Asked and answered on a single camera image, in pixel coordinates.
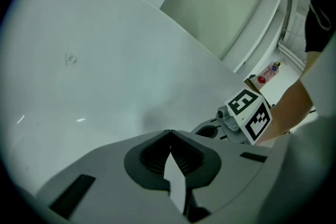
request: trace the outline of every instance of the black rectangle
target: black rectangle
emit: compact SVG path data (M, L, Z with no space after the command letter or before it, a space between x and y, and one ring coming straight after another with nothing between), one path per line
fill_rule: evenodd
M254 101L256 101L258 96L247 89L241 91L236 97L234 97L229 103L228 106L232 109L235 115L239 115L245 109L247 109Z
M261 120L258 119L258 116L261 116L262 114L264 114L264 118L262 118ZM255 133L253 131L253 128L251 127L251 125L253 123L257 123L257 122L261 122L261 121L265 121L265 123L263 124L263 127L258 131L258 133ZM266 126L268 125L268 123L271 121L269 114L267 112L267 109L264 105L264 103L261 103L260 107L258 108L258 110L255 112L255 114L253 115L253 117L249 120L249 122L245 125L246 130L248 131L248 133L250 134L250 136L252 137L252 139L255 141L258 139L259 135L264 131L264 129L266 128Z
M67 219L95 180L92 176L80 175L49 208Z
M257 155L257 154L253 154L253 153L250 153L250 152L243 152L243 153L241 153L240 156L243 157L243 158L251 159L253 161L257 161L257 162L261 162L261 163L264 163L267 159L266 156Z

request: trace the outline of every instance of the small bottle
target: small bottle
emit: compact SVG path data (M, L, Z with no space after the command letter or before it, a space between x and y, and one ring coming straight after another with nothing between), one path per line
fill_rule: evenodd
M260 90L268 81L279 73L280 62L272 62L261 73L250 79L253 85Z

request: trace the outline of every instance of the black sleeve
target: black sleeve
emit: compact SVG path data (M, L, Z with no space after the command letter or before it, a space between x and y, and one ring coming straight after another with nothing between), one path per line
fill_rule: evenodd
M319 25L315 14L309 9L306 25L306 52L318 51L321 52L328 44L330 36Z

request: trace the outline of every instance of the human arm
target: human arm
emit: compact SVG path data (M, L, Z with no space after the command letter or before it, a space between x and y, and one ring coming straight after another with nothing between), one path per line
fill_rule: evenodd
M316 51L308 52L302 75L309 70L320 54ZM309 95L298 79L285 91L277 105L271 109L273 120L257 144L281 135L298 125L308 115L312 106Z

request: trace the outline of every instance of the black slot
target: black slot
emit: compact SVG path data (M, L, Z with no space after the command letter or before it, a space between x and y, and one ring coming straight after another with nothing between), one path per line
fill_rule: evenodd
M68 219L95 180L92 176L80 175L49 208Z
M171 135L171 153L184 176L202 166L204 154L181 138Z
M246 158L246 159L251 159L252 161L260 162L260 163L264 163L265 160L267 159L266 156L253 154L253 153L250 153L250 152L243 152L243 153L241 153L240 156L243 157L243 158Z
M183 215L191 222L197 222L210 215L204 207L198 207L191 189L187 189Z
M207 125L199 129L196 134L208 138L215 138L218 133L218 127L220 126Z

